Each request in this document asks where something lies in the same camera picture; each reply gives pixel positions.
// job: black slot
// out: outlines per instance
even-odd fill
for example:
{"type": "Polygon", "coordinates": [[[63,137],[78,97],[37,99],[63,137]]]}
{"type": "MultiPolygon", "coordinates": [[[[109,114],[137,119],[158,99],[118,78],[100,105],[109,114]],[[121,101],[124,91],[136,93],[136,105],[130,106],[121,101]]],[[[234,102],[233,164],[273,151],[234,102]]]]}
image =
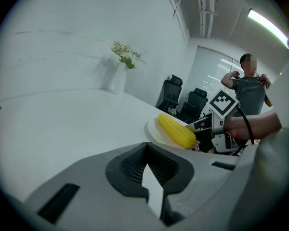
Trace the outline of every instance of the black slot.
{"type": "Polygon", "coordinates": [[[55,196],[42,207],[38,212],[38,215],[54,224],[68,206],[69,202],[73,199],[79,188],[79,186],[74,184],[65,184],[55,196]]]}
{"type": "Polygon", "coordinates": [[[220,168],[223,168],[223,169],[228,169],[228,170],[234,170],[235,167],[236,167],[235,165],[221,163],[221,162],[214,162],[211,165],[215,166],[215,167],[220,167],[220,168]]]}

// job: black cable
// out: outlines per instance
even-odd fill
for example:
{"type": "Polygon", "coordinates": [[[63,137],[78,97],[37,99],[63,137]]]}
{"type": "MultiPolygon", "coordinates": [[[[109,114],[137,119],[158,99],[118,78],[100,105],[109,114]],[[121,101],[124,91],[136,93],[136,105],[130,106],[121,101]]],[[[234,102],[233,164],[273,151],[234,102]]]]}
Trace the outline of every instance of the black cable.
{"type": "Polygon", "coordinates": [[[251,131],[251,127],[250,127],[250,123],[249,121],[247,120],[246,118],[246,115],[244,114],[243,110],[239,107],[239,106],[236,106],[237,110],[239,111],[240,115],[243,117],[245,123],[246,123],[246,126],[247,126],[247,129],[250,133],[250,140],[251,140],[251,144],[255,144],[254,142],[254,136],[252,134],[252,131],[251,131]]]}

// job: pipe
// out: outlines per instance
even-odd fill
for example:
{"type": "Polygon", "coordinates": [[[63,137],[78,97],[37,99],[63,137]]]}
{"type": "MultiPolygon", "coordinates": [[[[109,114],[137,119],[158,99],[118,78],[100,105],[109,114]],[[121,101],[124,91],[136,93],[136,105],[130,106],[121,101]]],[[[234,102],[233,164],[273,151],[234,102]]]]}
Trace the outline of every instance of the pipe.
{"type": "MultiPolygon", "coordinates": [[[[215,3],[215,0],[210,0],[210,11],[211,12],[214,12],[214,3],[215,3]]],[[[212,26],[213,26],[213,18],[214,18],[214,15],[210,14],[209,29],[208,29],[208,39],[211,37],[212,26]]]]}
{"type": "MultiPolygon", "coordinates": [[[[206,0],[201,0],[202,10],[207,10],[206,0]]],[[[206,35],[206,14],[202,13],[202,37],[206,35]]]]}
{"type": "Polygon", "coordinates": [[[243,4],[244,4],[244,0],[242,0],[242,2],[241,2],[241,7],[240,7],[240,9],[239,9],[239,12],[237,13],[236,21],[235,21],[235,23],[234,23],[234,25],[233,25],[233,27],[232,27],[232,30],[231,30],[231,32],[230,32],[229,37],[231,37],[231,35],[232,35],[232,33],[233,33],[233,30],[235,29],[235,26],[236,26],[237,20],[238,20],[238,18],[239,18],[239,16],[240,16],[240,13],[241,13],[243,4]]]}
{"type": "MultiPolygon", "coordinates": [[[[201,5],[201,0],[198,0],[198,6],[199,6],[199,10],[202,9],[202,5],[201,5]]],[[[202,13],[199,13],[200,14],[200,37],[202,37],[202,13]]]]}

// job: white wall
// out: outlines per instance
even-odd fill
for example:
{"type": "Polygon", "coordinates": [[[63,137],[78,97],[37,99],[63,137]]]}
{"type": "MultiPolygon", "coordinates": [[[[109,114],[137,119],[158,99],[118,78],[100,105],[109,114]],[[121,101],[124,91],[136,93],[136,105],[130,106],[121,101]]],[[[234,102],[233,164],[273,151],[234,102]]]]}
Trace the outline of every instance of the white wall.
{"type": "MultiPolygon", "coordinates": [[[[235,58],[237,60],[240,59],[240,57],[249,52],[244,50],[243,48],[240,48],[236,45],[232,45],[230,43],[218,40],[218,39],[206,39],[206,38],[190,38],[189,40],[189,52],[195,52],[195,54],[197,53],[197,48],[198,46],[204,47],[204,48],[208,48],[211,50],[215,50],[218,51],[220,53],[223,53],[225,55],[228,55],[232,58],[235,58]]],[[[258,60],[258,69],[257,72],[261,75],[261,74],[267,74],[268,78],[271,80],[271,82],[273,83],[278,75],[277,73],[275,73],[274,71],[271,70],[271,68],[269,66],[267,66],[262,60],[261,60],[261,56],[257,55],[257,60],[258,60]]],[[[193,68],[199,68],[199,71],[201,71],[201,66],[196,66],[194,65],[194,62],[192,64],[193,68]]],[[[186,102],[188,99],[188,93],[192,90],[186,90],[183,87],[183,91],[182,94],[180,95],[179,98],[179,102],[180,102],[180,106],[178,108],[178,110],[180,111],[181,107],[182,107],[182,103],[186,102]]],[[[264,113],[268,110],[272,109],[272,107],[268,107],[266,104],[263,104],[263,108],[261,110],[261,113],[264,113]]]]}
{"type": "Polygon", "coordinates": [[[186,82],[191,67],[172,15],[169,0],[19,0],[0,29],[0,100],[100,88],[121,40],[143,54],[125,91],[155,105],[167,76],[186,82]]]}

